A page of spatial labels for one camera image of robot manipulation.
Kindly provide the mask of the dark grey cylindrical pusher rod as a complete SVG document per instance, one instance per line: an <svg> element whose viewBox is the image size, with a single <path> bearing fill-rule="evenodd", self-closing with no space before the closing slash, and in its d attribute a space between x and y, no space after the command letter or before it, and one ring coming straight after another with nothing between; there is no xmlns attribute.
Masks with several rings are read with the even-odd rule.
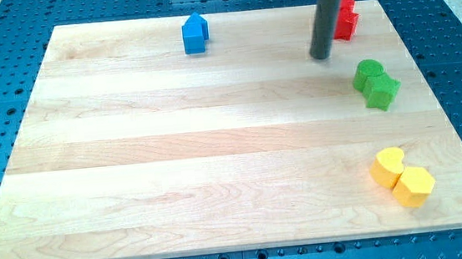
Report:
<svg viewBox="0 0 462 259"><path fill-rule="evenodd" d="M317 0L310 55L316 60L329 58L341 0Z"/></svg>

